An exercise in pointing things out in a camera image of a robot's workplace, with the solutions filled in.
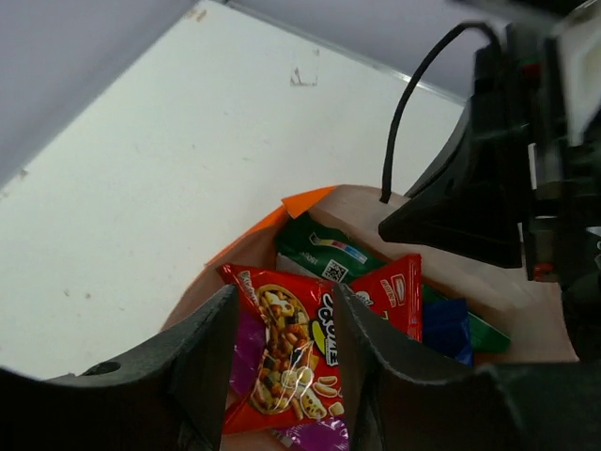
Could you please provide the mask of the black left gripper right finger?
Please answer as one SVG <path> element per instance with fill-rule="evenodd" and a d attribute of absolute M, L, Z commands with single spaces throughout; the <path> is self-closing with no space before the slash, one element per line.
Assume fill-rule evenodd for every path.
<path fill-rule="evenodd" d="M 344 285 L 334 326 L 353 450 L 597 450 L 600 364 L 477 369 L 371 312 Z"/>

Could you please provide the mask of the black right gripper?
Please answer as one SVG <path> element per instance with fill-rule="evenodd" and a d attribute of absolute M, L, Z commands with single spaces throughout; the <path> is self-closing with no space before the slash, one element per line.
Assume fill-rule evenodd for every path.
<path fill-rule="evenodd" d="M 378 226 L 568 291 L 600 287 L 600 128 L 575 125 L 576 78 L 558 37 L 510 24 L 476 55 L 474 92 L 430 176 Z"/>

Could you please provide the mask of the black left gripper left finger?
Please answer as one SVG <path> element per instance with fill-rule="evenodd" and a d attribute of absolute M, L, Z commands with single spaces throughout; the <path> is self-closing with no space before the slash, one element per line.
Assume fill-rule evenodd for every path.
<path fill-rule="evenodd" d="M 47 381 L 1 371 L 4 450 L 217 450 L 239 321 L 219 289 L 144 343 Z"/>

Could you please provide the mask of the red snack packet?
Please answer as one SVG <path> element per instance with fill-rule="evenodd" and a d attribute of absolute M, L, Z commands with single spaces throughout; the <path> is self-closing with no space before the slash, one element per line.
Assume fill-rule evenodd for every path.
<path fill-rule="evenodd" d="M 401 257 L 350 284 L 361 304 L 420 341 L 422 259 Z M 240 290 L 246 312 L 262 321 L 264 344 L 249 389 L 225 414 L 223 432 L 290 428 L 344 416 L 334 331 L 334 283 L 250 266 L 219 274 Z"/>

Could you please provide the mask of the blue Burts crisps bag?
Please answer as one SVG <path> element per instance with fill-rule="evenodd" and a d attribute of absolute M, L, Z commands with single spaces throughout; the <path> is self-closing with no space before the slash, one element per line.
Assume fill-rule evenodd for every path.
<path fill-rule="evenodd" d="M 464 299 L 446 299 L 425 303 L 423 343 L 463 365 L 473 366 L 470 319 Z"/>

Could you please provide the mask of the orange paper bag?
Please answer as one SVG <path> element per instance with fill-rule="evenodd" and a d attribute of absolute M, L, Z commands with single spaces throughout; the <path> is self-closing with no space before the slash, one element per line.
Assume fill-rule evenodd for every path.
<path fill-rule="evenodd" d="M 501 327 L 511 337 L 506 352 L 486 355 L 483 365 L 527 363 L 582 363 L 570 342 L 563 319 L 559 287 L 529 280 L 520 269 L 501 269 L 473 259 L 425 246 L 388 243 L 378 234 L 379 223 L 405 204 L 394 195 L 379 201 L 376 188 L 339 185 L 297 194 L 239 237 L 213 258 L 185 291 L 167 319 L 175 325 L 206 302 L 222 285 L 217 267 L 226 262 L 271 267 L 275 262 L 274 238 L 285 221 L 310 212 L 328 226 L 338 226 L 381 257 L 419 254 L 428 282 L 441 291 L 463 295 L 478 314 Z"/>

